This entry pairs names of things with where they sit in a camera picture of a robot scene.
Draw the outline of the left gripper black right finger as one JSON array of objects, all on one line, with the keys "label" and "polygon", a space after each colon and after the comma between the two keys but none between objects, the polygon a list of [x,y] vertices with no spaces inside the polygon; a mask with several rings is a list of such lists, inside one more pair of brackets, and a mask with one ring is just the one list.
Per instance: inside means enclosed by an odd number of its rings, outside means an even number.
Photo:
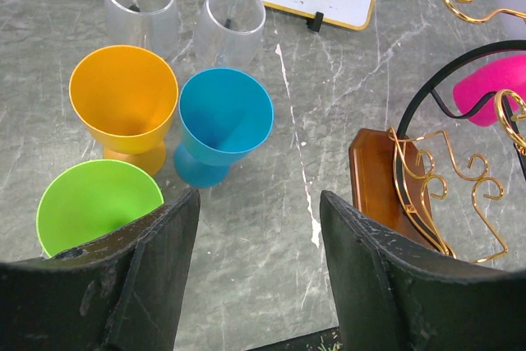
[{"label": "left gripper black right finger", "polygon": [[326,263],[347,350],[522,350],[525,273],[434,252],[321,193]]}]

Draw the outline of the orange wine glass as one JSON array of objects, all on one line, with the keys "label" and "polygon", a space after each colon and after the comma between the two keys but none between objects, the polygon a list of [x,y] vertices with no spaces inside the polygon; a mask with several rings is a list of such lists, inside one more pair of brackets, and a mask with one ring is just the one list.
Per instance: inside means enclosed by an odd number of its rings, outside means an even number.
[{"label": "orange wine glass", "polygon": [[178,96],[178,81],[167,62],[131,45],[86,55],[69,81],[72,107],[103,146],[104,158],[134,164],[151,176],[166,160],[164,138]]}]

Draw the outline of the clear wine glass back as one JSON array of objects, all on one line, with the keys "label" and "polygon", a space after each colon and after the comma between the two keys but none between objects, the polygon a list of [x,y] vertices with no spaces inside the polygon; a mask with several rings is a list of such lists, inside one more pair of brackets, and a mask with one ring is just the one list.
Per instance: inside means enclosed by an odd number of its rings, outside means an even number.
[{"label": "clear wine glass back", "polygon": [[260,47],[266,20],[261,0],[205,0],[193,34],[205,67],[244,68]]}]

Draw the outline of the green wine glass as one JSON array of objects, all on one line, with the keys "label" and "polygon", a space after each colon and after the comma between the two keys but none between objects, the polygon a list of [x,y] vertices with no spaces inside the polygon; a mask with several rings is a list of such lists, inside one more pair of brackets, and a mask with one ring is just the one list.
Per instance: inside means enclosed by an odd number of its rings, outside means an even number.
[{"label": "green wine glass", "polygon": [[77,164],[56,177],[42,195],[36,230],[48,256],[95,240],[164,203],[144,170],[115,159]]}]

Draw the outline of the clear wine glass front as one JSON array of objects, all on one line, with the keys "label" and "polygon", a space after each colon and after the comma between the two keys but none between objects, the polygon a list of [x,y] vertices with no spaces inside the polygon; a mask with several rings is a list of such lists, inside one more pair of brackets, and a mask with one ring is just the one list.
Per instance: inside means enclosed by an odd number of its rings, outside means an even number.
[{"label": "clear wine glass front", "polygon": [[145,48],[168,58],[181,25],[177,0],[104,0],[108,37],[113,44]]}]

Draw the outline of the clear wine glass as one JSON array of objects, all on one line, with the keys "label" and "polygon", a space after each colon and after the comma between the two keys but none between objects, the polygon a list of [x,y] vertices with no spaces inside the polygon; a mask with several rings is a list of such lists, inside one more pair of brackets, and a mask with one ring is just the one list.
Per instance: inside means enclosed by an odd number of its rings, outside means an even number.
[{"label": "clear wine glass", "polygon": [[260,47],[266,20],[261,0],[205,0],[193,34],[205,67],[244,68]]},{"label": "clear wine glass", "polygon": [[177,0],[104,0],[108,37],[113,44],[145,48],[168,58],[181,25]]}]

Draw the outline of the blue wine glass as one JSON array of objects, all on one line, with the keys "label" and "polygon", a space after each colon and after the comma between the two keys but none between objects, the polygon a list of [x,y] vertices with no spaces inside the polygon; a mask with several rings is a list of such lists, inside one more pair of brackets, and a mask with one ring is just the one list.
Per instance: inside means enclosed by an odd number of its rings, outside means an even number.
[{"label": "blue wine glass", "polygon": [[180,94],[178,115],[182,139],[174,167],[185,183],[199,188],[221,183],[232,164],[264,143],[275,117],[265,87],[226,67],[192,76]]}]

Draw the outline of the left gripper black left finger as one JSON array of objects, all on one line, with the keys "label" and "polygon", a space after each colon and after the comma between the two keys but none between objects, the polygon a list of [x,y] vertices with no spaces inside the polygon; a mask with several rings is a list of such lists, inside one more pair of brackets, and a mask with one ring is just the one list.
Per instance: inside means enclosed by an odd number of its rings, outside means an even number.
[{"label": "left gripper black left finger", "polygon": [[2,349],[172,349],[200,206],[189,188],[52,258],[2,263]]}]

